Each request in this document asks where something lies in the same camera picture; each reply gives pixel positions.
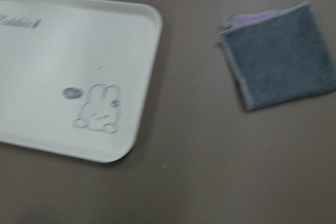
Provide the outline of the cream rabbit tray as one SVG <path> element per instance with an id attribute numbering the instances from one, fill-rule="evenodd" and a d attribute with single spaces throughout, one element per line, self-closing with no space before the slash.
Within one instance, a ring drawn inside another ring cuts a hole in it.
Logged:
<path id="1" fill-rule="evenodd" d="M 98 163 L 127 155 L 161 31 L 147 4 L 1 0 L 1 142 Z"/>

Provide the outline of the grey folded cloth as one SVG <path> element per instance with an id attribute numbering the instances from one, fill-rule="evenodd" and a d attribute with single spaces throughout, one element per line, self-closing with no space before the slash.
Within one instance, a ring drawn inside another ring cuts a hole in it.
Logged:
<path id="1" fill-rule="evenodd" d="M 248 111 L 335 90 L 335 63 L 307 2 L 236 16 L 220 36 Z"/>

